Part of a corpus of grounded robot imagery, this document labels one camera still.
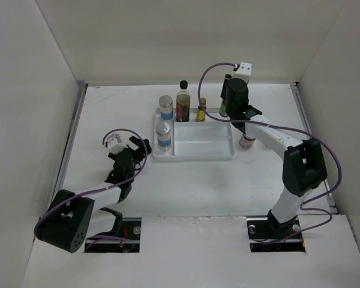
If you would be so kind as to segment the small yellow-label bottle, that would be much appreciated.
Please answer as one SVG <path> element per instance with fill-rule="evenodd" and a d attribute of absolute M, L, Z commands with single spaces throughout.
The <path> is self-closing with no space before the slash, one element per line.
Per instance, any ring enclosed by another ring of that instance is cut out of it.
<path fill-rule="evenodd" d="M 206 99 L 201 98 L 197 108 L 196 122 L 205 122 Z"/>

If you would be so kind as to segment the dark soy sauce bottle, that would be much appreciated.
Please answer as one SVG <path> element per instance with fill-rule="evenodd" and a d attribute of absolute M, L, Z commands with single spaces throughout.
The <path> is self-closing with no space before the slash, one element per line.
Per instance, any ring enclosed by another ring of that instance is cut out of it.
<path fill-rule="evenodd" d="M 188 82 L 182 80 L 179 83 L 180 90 L 176 95 L 176 120 L 188 122 L 190 119 L 191 95 L 188 92 Z"/>

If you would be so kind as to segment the blue-label jar of white pearls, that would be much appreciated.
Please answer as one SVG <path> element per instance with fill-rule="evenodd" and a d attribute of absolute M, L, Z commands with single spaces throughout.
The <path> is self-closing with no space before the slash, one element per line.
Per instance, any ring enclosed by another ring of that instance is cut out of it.
<path fill-rule="evenodd" d="M 162 95 L 159 98 L 160 116 L 163 121 L 173 121 L 173 100 L 169 95 Z"/>

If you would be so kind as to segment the green red sauce bottle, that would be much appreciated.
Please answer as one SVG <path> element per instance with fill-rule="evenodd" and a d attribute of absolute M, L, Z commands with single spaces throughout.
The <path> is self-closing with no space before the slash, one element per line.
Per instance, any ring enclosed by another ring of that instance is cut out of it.
<path fill-rule="evenodd" d="M 227 118 L 228 115 L 226 113 L 226 101 L 225 99 L 222 99 L 221 104 L 220 104 L 220 108 L 219 108 L 219 114 L 221 117 Z"/>

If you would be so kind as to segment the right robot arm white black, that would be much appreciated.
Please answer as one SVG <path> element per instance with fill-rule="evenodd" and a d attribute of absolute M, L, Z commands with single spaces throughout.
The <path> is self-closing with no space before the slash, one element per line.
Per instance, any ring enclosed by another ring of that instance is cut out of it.
<path fill-rule="evenodd" d="M 226 114 L 233 126 L 245 138 L 262 142 L 283 161 L 284 189 L 266 222 L 267 232 L 281 237 L 307 196 L 327 178 L 321 145 L 315 139 L 301 140 L 280 128 L 272 128 L 262 112 L 249 104 L 249 89 L 244 80 L 228 77 L 223 87 Z"/>

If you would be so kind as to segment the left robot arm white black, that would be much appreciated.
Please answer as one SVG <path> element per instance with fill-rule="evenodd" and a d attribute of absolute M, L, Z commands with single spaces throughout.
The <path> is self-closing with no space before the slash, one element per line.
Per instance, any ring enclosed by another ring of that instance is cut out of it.
<path fill-rule="evenodd" d="M 34 229 L 35 237 L 69 253 L 136 253 L 141 220 L 125 218 L 111 208 L 123 202 L 136 175 L 152 152 L 148 139 L 132 136 L 135 149 L 122 145 L 117 134 L 107 138 L 113 167 L 104 183 L 89 192 L 59 190 Z"/>

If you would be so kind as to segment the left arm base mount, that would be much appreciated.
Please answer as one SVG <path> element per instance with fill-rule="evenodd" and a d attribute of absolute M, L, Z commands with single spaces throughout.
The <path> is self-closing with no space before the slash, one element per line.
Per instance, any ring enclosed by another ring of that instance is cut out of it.
<path fill-rule="evenodd" d="M 125 218 L 110 208 L 101 208 L 91 218 L 84 244 L 86 253 L 138 253 L 142 219 Z"/>

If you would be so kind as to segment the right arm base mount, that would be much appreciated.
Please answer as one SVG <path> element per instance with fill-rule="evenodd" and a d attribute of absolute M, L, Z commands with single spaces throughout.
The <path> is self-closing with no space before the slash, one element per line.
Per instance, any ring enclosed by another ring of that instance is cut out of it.
<path fill-rule="evenodd" d="M 253 253 L 305 252 L 301 226 L 295 216 L 280 224 L 268 212 L 265 217 L 247 218 L 250 251 Z"/>

